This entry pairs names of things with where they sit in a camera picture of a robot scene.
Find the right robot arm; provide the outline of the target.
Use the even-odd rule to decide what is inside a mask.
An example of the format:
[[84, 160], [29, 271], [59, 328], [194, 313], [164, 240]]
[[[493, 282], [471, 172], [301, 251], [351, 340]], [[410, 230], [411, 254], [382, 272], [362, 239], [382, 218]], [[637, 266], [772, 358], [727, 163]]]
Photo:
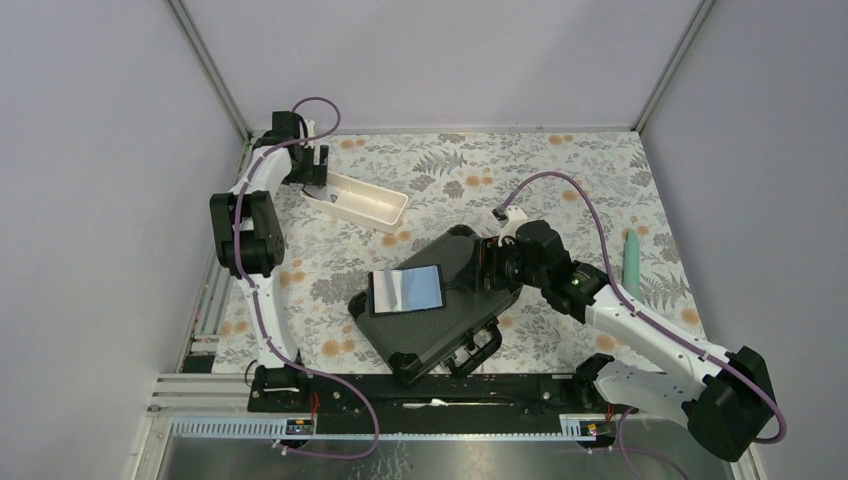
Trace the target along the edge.
[[597, 412], [608, 403], [634, 407], [684, 427], [715, 457], [738, 461], [776, 417], [763, 356], [732, 352], [677, 328], [624, 292], [607, 273], [574, 260], [543, 220], [522, 221], [479, 241], [472, 262], [482, 287], [528, 286], [555, 311], [624, 341], [655, 370], [596, 354], [579, 365], [575, 402]]

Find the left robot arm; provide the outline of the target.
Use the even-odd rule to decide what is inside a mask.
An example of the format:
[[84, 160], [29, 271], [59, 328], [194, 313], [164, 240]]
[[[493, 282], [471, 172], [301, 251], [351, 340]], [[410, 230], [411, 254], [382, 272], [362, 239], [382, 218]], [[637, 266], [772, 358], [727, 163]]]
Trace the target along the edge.
[[286, 244], [274, 196], [283, 184], [326, 179], [327, 149], [310, 140], [314, 133], [314, 123], [294, 111], [273, 113], [272, 127], [254, 143], [245, 172], [209, 201], [218, 262], [241, 289], [257, 336], [251, 396], [271, 394], [288, 411], [307, 404], [311, 387], [279, 285]]

